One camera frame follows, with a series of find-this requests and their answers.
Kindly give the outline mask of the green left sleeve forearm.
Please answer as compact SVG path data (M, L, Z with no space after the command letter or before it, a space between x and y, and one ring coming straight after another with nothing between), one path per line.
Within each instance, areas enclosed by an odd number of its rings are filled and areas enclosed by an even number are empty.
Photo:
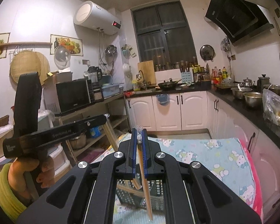
M20 214L27 209L14 195L9 182L8 171L11 163L7 163L0 171L0 223L15 223Z

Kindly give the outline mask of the person's left hand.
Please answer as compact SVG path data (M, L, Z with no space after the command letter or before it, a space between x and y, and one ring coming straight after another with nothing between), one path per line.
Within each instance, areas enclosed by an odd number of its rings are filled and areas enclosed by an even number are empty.
M49 188L55 183L55 165L50 156L42 163L37 159L20 157L11 164L8 170L10 188L16 198L25 206L28 206L33 199L27 179L30 172L35 169L40 170L40 173L34 177L34 180L40 184L42 189Z

